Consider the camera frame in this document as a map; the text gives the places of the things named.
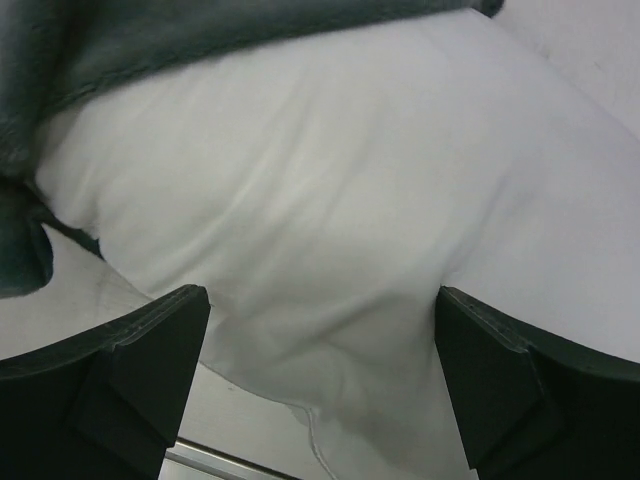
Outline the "white pillow insert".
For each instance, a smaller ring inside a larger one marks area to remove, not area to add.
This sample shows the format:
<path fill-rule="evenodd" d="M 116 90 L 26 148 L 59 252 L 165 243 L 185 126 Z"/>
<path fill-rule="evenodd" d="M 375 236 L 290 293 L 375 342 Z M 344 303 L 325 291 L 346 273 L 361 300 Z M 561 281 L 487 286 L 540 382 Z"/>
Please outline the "white pillow insert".
<path fill-rule="evenodd" d="M 439 289 L 639 357 L 639 141 L 472 11 L 306 37 L 61 114 L 54 213 L 159 297 L 213 304 L 202 362 L 302 408 L 337 479 L 466 479 Z"/>

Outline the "zebra and grey pillowcase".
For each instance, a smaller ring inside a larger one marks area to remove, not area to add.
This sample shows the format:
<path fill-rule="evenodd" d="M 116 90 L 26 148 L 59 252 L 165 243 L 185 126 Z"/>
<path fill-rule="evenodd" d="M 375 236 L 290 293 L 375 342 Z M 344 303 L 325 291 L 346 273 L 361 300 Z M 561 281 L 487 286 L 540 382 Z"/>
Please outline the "zebra and grey pillowcase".
<path fill-rule="evenodd" d="M 500 1 L 5 1 L 1 295 L 55 229 L 143 291 L 206 279 L 223 227 L 317 183 L 414 100 L 429 20 Z"/>

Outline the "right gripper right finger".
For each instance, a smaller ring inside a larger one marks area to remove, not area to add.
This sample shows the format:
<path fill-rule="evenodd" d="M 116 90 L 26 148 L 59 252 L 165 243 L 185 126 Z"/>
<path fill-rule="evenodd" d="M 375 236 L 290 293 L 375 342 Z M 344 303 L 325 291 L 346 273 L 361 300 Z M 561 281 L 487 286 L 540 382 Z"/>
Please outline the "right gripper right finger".
<path fill-rule="evenodd" d="M 435 342 L 479 478 L 638 478 L 638 364 L 450 287 L 436 299 Z"/>

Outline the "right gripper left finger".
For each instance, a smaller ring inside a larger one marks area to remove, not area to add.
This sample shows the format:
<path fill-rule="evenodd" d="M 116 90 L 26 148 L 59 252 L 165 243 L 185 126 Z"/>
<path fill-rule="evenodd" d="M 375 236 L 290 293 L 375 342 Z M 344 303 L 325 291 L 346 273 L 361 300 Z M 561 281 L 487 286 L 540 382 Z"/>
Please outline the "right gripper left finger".
<path fill-rule="evenodd" d="M 1 362 L 4 479 L 156 479 L 174 446 L 210 304 L 183 286 Z"/>

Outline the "front aluminium rail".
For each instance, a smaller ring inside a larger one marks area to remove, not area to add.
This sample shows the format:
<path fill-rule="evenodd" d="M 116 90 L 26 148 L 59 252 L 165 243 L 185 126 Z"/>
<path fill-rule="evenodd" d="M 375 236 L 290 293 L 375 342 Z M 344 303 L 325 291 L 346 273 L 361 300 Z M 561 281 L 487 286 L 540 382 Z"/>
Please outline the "front aluminium rail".
<path fill-rule="evenodd" d="M 166 450 L 159 480 L 298 480 L 298 477 L 178 438 Z"/>

